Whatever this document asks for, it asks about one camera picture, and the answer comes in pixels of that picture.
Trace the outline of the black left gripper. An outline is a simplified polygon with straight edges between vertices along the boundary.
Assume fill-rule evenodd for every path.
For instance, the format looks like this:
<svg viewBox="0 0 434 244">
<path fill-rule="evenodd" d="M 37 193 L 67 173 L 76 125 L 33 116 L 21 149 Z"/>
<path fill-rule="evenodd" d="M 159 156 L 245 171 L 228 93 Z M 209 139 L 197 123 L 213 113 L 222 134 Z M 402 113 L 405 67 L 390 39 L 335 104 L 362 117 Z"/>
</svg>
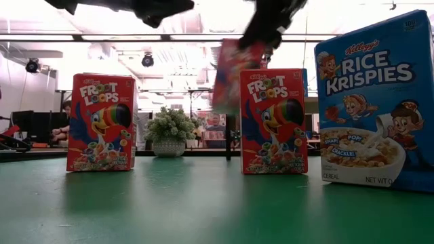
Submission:
<svg viewBox="0 0 434 244">
<path fill-rule="evenodd" d="M 189 11 L 194 5 L 191 0 L 133 0 L 132 10 L 144 24 L 158 28 L 164 18 Z"/>
</svg>

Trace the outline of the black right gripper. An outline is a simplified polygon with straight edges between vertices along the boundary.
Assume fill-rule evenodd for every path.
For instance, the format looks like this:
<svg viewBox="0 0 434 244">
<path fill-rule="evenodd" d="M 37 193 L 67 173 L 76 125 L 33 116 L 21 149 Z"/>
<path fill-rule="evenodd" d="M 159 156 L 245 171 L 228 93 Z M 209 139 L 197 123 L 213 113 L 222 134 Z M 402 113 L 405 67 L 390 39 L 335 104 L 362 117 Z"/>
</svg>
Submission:
<svg viewBox="0 0 434 244">
<path fill-rule="evenodd" d="M 242 38 L 239 48 L 255 43 L 278 48 L 282 35 L 289 29 L 292 18 L 307 3 L 307 0 L 255 0 L 255 12 Z"/>
</svg>

